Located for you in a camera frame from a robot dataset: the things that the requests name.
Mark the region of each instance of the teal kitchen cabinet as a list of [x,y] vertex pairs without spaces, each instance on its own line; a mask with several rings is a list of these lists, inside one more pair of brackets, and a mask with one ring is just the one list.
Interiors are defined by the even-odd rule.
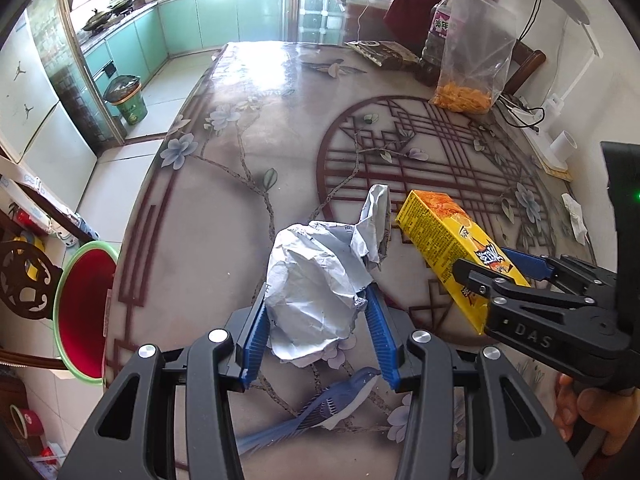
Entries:
[[111,54],[107,48],[107,44],[101,42],[91,52],[84,56],[86,64],[91,71],[91,75],[96,75],[100,70],[111,61]]
[[[95,85],[98,87],[98,92],[100,93],[100,96],[104,96],[104,92],[106,91],[107,86],[109,86],[109,83],[111,82],[111,80],[117,75],[118,73],[116,72],[111,76],[111,78],[109,78],[104,72],[102,72],[100,74],[100,77],[95,80]],[[104,105],[107,107],[107,110],[113,117],[120,116],[120,112],[115,106],[109,104],[107,101],[104,101]]]
[[196,0],[202,47],[238,41],[236,0]]
[[158,10],[153,9],[146,12],[136,19],[135,24],[146,67],[152,76],[168,58]]
[[240,41],[284,40],[284,0],[236,0]]
[[169,56],[202,50],[196,0],[170,0],[158,5]]
[[150,73],[142,54],[135,22],[121,28],[109,36],[106,41],[111,52],[111,59],[113,59],[119,74],[140,76],[142,84],[149,80]]

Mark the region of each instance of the plastic bottle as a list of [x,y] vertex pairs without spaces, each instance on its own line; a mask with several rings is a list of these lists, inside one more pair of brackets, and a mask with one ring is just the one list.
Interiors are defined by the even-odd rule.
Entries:
[[449,0],[442,0],[431,9],[431,27],[424,43],[422,57],[415,77],[427,86],[436,86],[440,78],[444,43],[449,30],[451,10]]

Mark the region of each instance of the orange snack chips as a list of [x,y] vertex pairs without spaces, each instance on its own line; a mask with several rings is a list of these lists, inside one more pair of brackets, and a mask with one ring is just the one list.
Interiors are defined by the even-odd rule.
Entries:
[[412,191],[396,221],[479,334],[488,302],[453,278],[452,266],[458,258],[507,275],[518,285],[529,285],[500,247],[447,194]]
[[492,97],[491,92],[485,94],[475,88],[458,86],[452,81],[438,86],[430,103],[452,112],[485,114],[491,108]]

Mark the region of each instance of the white cup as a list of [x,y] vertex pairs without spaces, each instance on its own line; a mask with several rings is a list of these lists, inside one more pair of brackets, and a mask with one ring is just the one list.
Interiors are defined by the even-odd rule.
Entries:
[[566,161],[571,154],[578,149],[574,138],[568,131],[563,130],[551,143],[551,153],[553,153],[560,162]]

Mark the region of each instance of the yellow snack box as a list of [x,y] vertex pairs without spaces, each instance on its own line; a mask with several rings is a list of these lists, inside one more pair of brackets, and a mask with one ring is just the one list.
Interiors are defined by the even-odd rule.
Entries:
[[396,221],[479,334],[486,322],[488,301],[453,278],[452,266],[458,258],[507,275],[518,285],[529,286],[500,247],[447,194],[412,191]]

